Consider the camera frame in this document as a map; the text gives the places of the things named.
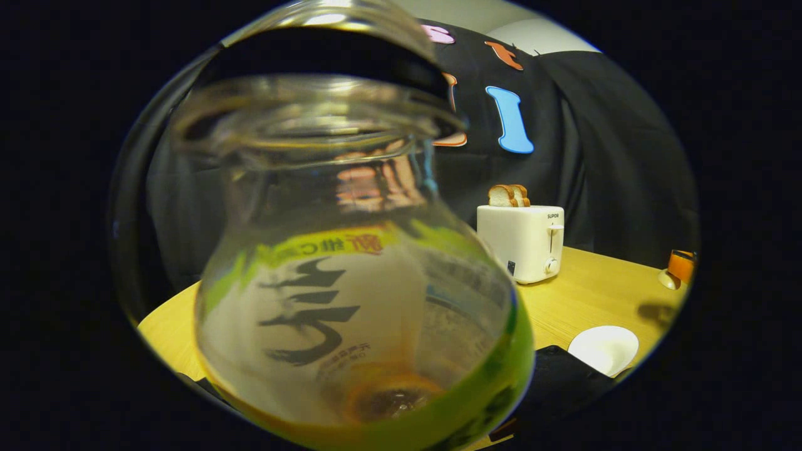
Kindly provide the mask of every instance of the white bowl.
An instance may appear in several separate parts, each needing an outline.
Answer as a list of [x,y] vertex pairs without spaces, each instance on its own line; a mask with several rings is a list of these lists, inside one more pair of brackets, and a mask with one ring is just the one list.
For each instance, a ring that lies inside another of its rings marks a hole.
[[574,337],[568,352],[596,371],[612,377],[632,362],[638,345],[638,337],[629,329],[599,326]]

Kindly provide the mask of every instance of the toaster knob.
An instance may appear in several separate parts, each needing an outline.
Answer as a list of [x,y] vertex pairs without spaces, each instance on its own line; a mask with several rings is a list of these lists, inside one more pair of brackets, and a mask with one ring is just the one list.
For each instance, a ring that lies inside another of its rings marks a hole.
[[557,269],[557,259],[550,258],[546,260],[546,274],[551,274]]

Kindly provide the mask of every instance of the table surface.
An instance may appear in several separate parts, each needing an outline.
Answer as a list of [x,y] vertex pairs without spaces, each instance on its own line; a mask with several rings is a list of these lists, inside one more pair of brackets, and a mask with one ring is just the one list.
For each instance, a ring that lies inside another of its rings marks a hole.
[[[585,329],[614,325],[631,330],[640,342],[628,368],[636,367],[659,343],[682,306],[687,284],[677,290],[657,279],[660,270],[604,255],[564,247],[560,273],[530,285],[518,285],[535,335],[535,348],[556,344],[568,349]],[[192,307],[199,283],[157,307],[138,330],[174,371],[193,380],[205,377],[198,364]],[[485,437],[466,450],[491,444]]]

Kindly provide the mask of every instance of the black cloth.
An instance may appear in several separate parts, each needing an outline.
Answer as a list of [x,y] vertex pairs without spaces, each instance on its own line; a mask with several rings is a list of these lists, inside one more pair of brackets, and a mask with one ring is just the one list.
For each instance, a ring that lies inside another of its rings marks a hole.
[[[468,142],[437,147],[442,198],[476,227],[476,207],[495,184],[521,184],[532,205],[565,209],[565,245],[664,268],[672,249],[699,249],[699,207],[683,148],[655,102],[605,55],[565,51],[531,56],[457,26],[435,43],[457,78],[454,101],[468,118]],[[522,71],[485,42],[514,53]],[[499,87],[520,97],[528,154],[503,149]],[[221,175],[170,151],[165,136],[148,172],[148,210],[177,290],[200,278],[225,224]]]

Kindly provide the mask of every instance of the toaster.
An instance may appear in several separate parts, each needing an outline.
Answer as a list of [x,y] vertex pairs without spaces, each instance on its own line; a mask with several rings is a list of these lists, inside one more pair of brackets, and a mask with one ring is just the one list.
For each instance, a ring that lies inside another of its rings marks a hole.
[[480,205],[476,232],[518,283],[539,282],[560,272],[565,234],[561,207]]

